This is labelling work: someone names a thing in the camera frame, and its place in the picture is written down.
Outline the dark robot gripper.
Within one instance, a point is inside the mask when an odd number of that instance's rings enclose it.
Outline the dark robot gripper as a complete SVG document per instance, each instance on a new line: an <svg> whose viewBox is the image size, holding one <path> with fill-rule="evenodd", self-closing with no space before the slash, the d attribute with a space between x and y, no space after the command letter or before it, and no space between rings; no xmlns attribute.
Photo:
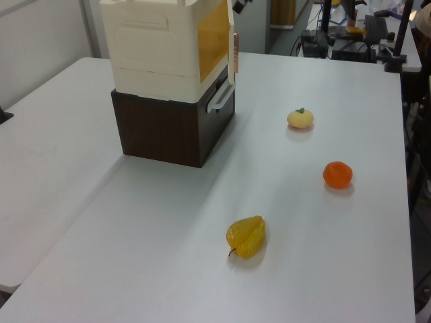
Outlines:
<svg viewBox="0 0 431 323"><path fill-rule="evenodd" d="M237 14L241 14L247 4L252 2L253 0L234 0L232 10Z"/></svg>

